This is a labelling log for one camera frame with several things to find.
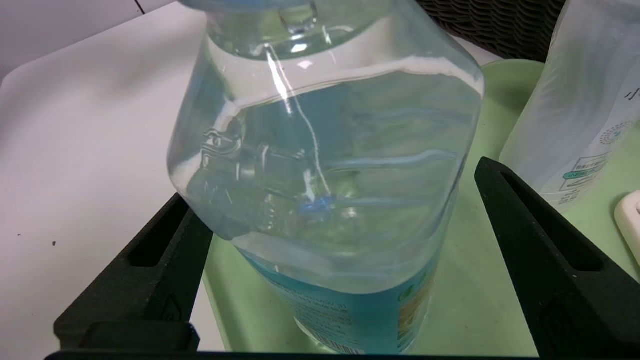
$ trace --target black holder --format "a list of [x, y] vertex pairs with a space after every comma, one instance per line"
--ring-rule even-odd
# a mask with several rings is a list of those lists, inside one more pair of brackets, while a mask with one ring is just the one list
[[[540, 357], [640, 357], [638, 283], [504, 165], [481, 159], [476, 183]], [[196, 352], [188, 320], [211, 236], [174, 195], [58, 318], [62, 350], [47, 359], [335, 358]]]

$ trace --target bottle label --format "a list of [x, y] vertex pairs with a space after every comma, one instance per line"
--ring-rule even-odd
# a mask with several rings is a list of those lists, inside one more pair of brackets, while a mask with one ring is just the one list
[[313, 337], [338, 353], [353, 355], [401, 354], [409, 349], [426, 314], [438, 262], [434, 256], [395, 288], [348, 294], [291, 279], [246, 258]]
[[605, 126], [580, 157], [564, 166], [540, 193], [551, 205], [564, 205], [589, 190], [627, 131], [640, 117], [640, 60], [622, 84]]

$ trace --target green plate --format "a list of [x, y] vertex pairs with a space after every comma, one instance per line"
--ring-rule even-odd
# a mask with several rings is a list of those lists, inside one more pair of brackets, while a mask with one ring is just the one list
[[[543, 64], [504, 60], [483, 67], [486, 95], [433, 289], [413, 354], [537, 356], [502, 254], [474, 182], [480, 157], [497, 159]], [[638, 279], [613, 209], [640, 188], [640, 127], [598, 184], [565, 215]], [[220, 334], [233, 352], [324, 352], [296, 326], [292, 311], [226, 241], [214, 237], [204, 272]]]

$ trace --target plastic bottle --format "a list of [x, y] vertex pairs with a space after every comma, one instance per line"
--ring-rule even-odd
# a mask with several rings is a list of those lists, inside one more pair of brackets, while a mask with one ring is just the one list
[[540, 82], [500, 154], [549, 204], [596, 183], [640, 118], [640, 1], [569, 0]]
[[336, 352], [406, 352], [483, 96], [407, 0], [183, 0], [207, 36], [172, 183]]

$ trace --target frosted plastic bottle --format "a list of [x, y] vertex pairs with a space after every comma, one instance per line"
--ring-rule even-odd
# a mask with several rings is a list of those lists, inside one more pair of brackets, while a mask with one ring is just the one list
[[638, 118], [640, 1], [569, 0], [500, 161], [564, 210], [596, 183]]

